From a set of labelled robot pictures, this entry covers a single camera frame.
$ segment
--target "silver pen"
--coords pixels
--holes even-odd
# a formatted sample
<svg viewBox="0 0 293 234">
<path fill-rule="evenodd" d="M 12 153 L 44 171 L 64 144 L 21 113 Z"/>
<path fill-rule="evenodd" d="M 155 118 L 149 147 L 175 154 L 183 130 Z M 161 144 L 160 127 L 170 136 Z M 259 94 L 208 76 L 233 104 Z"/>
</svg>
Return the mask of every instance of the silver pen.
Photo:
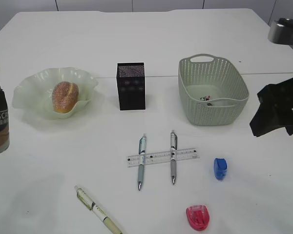
<svg viewBox="0 0 293 234">
<path fill-rule="evenodd" d="M 172 130 L 170 133 L 170 175 L 172 184 L 176 183 L 177 179 L 177 162 L 176 155 L 177 154 L 177 135 L 175 131 Z"/>
<path fill-rule="evenodd" d="M 147 149 L 147 136 L 143 134 L 143 137 L 139 141 L 139 169 L 138 169 L 138 189 L 139 191 L 142 189 L 143 177 L 145 173 L 145 153 Z"/>
</svg>

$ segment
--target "beige pen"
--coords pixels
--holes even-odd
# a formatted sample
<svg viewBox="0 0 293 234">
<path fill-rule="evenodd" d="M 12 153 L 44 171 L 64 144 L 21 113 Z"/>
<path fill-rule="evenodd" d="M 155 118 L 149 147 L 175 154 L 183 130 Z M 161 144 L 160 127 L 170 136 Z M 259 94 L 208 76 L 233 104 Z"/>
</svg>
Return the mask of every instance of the beige pen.
<svg viewBox="0 0 293 234">
<path fill-rule="evenodd" d="M 105 212 L 83 191 L 82 188 L 75 186 L 77 198 L 106 225 L 114 234 L 123 234 Z"/>
</svg>

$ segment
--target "glass bowl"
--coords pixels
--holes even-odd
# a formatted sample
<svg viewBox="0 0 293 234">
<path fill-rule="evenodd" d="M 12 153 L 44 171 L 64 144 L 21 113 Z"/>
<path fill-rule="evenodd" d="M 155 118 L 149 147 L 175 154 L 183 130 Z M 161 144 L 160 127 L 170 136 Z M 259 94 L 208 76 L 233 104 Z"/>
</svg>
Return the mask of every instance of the glass bowl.
<svg viewBox="0 0 293 234">
<path fill-rule="evenodd" d="M 65 114 L 55 112 L 52 104 L 54 87 L 69 81 L 78 85 L 78 101 L 73 109 Z M 98 81 L 90 73 L 73 68 L 48 68 L 25 78 L 15 89 L 12 106 L 16 109 L 33 111 L 45 118 L 68 118 L 84 108 L 93 95 L 93 89 Z"/>
</svg>

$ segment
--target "black pen holder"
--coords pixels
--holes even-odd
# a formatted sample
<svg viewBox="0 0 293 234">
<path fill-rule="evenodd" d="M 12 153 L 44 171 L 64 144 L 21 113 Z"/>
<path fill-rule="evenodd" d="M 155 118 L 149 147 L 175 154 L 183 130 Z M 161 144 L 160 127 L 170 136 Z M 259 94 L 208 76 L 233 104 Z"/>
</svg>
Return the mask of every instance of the black pen holder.
<svg viewBox="0 0 293 234">
<path fill-rule="evenodd" d="M 145 110 L 144 63 L 118 63 L 116 80 L 120 110 Z"/>
</svg>

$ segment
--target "basket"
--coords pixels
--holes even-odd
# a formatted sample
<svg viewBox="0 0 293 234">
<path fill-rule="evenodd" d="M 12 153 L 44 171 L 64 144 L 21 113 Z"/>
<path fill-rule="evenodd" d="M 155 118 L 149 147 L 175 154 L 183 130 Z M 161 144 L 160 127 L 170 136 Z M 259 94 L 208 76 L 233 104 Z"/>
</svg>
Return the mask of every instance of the basket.
<svg viewBox="0 0 293 234">
<path fill-rule="evenodd" d="M 192 62 L 195 57 L 209 62 Z M 249 91 L 235 66 L 227 59 L 207 54 L 179 62 L 179 95 L 188 120 L 195 125 L 231 124 L 242 112 Z"/>
</svg>

